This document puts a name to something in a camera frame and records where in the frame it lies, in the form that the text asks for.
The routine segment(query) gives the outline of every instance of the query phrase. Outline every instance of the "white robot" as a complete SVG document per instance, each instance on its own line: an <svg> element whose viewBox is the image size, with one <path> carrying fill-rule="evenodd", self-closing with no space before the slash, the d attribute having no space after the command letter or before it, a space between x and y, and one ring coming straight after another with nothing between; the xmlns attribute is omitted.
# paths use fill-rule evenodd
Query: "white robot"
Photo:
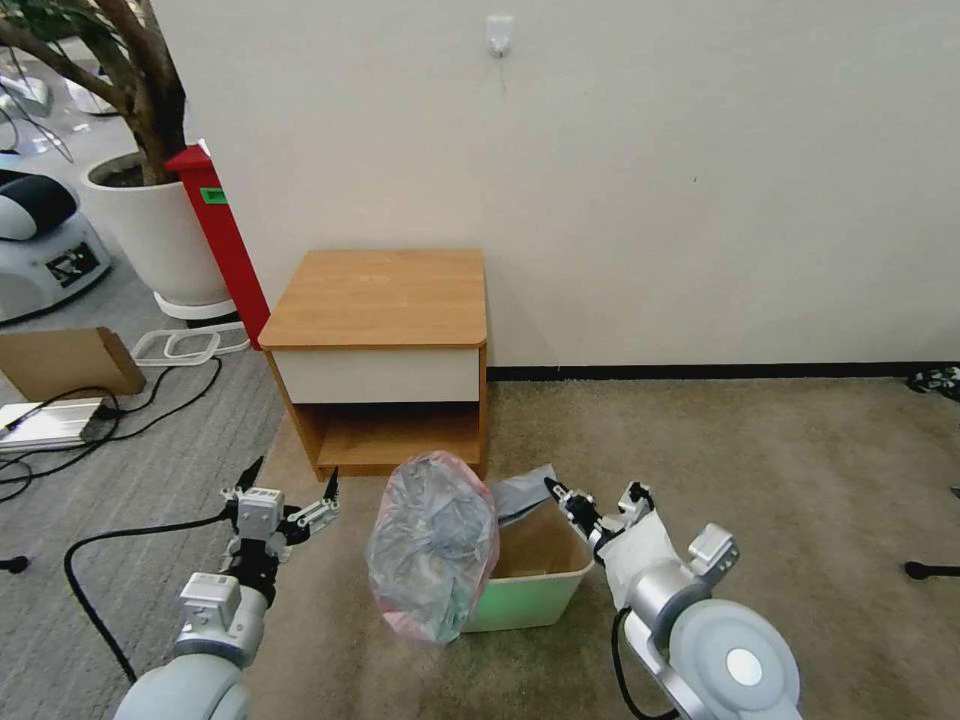
<svg viewBox="0 0 960 720"><path fill-rule="evenodd" d="M0 169L0 323L69 300L110 269L73 191Z"/></svg>
<svg viewBox="0 0 960 720"><path fill-rule="evenodd" d="M690 544L691 560L673 549L650 491L630 483L620 513L601 517L592 496L547 479L547 488L605 567L618 609L614 667L624 701L634 705L620 671L620 622L627 643L676 708L657 720L796 720L800 673L786 641L743 605L711 598L740 551L723 528L707 525ZM669 651L669 660L664 652Z"/></svg>
<svg viewBox="0 0 960 720"><path fill-rule="evenodd" d="M241 670L263 638L263 616L276 596L290 546L309 540L340 514L337 473L321 500L300 508L283 493L235 488L225 493L237 536L220 574L194 573L180 593L187 622L177 657L144 674L127 692L116 720L243 720L250 693Z"/></svg>
<svg viewBox="0 0 960 720"><path fill-rule="evenodd" d="M639 720L796 720L800 675L787 643L766 620L736 603L710 599L711 588L739 555L730 533L707 525L676 555L649 491L631 483L615 517L601 517L590 495L551 479L561 510L605 566L619 637L627 642L676 710L651 718L633 704L620 671L624 700ZM141 677L116 720L243 720L250 696L241 670L256 655L263 616L273 601L279 563L289 546L310 538L339 514L336 474L322 500L285 507L277 490L235 489L237 537L221 574L194 573L180 597L187 623L178 657ZM669 661L663 652L669 648Z"/></svg>

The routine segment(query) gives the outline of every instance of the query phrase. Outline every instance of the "green plastic bin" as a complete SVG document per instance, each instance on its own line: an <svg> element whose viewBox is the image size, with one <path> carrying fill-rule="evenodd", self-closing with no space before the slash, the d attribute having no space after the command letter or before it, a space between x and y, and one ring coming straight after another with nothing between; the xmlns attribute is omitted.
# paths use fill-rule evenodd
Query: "green plastic bin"
<svg viewBox="0 0 960 720"><path fill-rule="evenodd" d="M500 531L500 559L463 632L553 625L594 562L552 503Z"/></svg>

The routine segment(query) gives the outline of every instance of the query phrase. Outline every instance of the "potted plant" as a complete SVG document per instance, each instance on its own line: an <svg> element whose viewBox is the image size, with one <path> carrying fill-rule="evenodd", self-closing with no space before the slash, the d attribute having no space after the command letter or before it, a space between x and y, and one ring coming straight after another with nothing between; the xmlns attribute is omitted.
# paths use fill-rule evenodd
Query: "potted plant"
<svg viewBox="0 0 960 720"><path fill-rule="evenodd" d="M65 32L83 41L99 73L47 42ZM86 191L160 307L185 319L230 312L183 185L164 167L185 147L185 95L150 0L0 0L0 43L99 96L129 127L137 151L90 168Z"/></svg>

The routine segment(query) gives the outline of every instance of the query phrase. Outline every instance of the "wooden tabletop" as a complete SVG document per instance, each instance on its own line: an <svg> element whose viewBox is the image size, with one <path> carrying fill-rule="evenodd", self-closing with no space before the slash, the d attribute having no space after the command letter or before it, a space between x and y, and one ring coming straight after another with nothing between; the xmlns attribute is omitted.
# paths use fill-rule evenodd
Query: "wooden tabletop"
<svg viewBox="0 0 960 720"><path fill-rule="evenodd" d="M479 347L481 250L314 250L260 333L268 350Z"/></svg>

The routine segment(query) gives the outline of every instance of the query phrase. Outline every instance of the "drawer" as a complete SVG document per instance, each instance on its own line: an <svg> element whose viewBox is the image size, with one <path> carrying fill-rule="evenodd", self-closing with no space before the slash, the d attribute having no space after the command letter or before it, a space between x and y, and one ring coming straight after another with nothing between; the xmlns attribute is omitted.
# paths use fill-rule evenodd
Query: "drawer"
<svg viewBox="0 0 960 720"><path fill-rule="evenodd" d="M293 403L480 398L476 349L283 350L274 351L273 359Z"/></svg>

